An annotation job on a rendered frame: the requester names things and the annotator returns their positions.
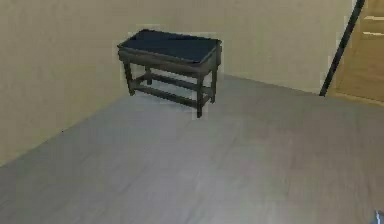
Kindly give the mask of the dark wooden side table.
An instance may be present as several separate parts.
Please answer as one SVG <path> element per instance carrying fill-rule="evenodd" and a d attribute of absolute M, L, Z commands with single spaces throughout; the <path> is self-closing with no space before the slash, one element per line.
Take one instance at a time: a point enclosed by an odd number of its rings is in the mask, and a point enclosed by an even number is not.
<path fill-rule="evenodd" d="M 215 38 L 142 29 L 117 45 L 130 95 L 143 92 L 194 108 L 203 114 L 216 100 L 222 41 Z M 185 88 L 195 99 L 152 87 L 154 81 Z"/>

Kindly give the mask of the light wooden room door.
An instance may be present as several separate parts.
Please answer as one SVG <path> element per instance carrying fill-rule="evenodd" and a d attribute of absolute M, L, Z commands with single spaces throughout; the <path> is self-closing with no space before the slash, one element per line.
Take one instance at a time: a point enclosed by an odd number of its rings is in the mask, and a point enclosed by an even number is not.
<path fill-rule="evenodd" d="M 356 0 L 319 95 L 384 106 L 384 0 Z"/>

